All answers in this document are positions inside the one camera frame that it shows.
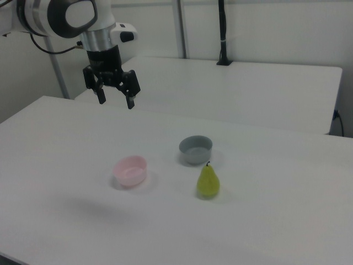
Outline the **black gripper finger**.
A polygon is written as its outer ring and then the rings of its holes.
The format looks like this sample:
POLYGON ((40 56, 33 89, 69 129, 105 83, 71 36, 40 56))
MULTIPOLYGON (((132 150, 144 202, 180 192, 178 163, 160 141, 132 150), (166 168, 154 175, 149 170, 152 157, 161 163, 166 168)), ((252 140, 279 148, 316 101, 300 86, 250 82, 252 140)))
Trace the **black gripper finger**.
POLYGON ((95 80, 94 72, 90 66, 83 69, 83 76, 86 88, 91 89, 96 94, 100 104, 104 104, 106 102, 106 97, 103 91, 103 83, 100 79, 95 80))
POLYGON ((121 81, 117 89, 126 97, 128 109, 132 109, 135 106, 134 100, 141 91, 136 72, 134 70, 122 72, 121 81))

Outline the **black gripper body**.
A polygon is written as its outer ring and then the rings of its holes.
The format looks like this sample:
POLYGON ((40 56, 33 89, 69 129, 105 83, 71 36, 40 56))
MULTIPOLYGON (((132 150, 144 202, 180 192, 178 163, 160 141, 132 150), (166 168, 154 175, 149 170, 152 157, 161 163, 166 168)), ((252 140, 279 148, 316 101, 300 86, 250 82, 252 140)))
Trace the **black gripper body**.
POLYGON ((93 74, 105 86, 119 86, 122 82, 122 63, 119 47, 116 45, 104 51, 87 51, 93 74))

